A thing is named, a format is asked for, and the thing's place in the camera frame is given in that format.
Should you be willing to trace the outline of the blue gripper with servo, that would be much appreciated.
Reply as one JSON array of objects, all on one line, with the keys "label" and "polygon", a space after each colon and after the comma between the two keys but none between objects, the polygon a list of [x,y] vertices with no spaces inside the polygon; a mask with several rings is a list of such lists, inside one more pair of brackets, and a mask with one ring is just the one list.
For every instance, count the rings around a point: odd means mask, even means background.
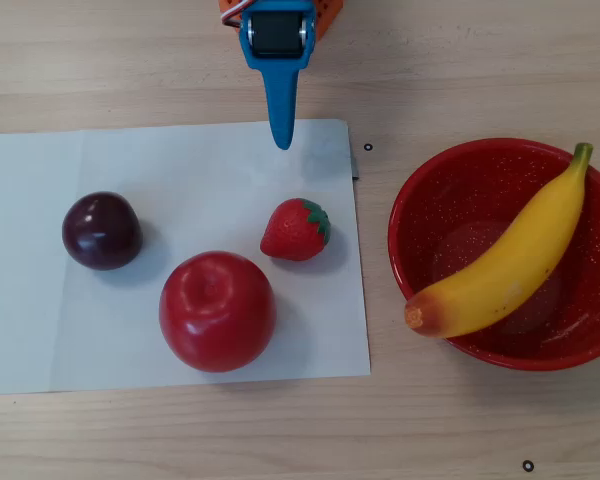
[{"label": "blue gripper with servo", "polygon": [[291,68],[262,72],[269,124],[281,150],[291,146],[299,72],[316,43],[312,1],[255,1],[242,13],[239,40],[250,68]]}]

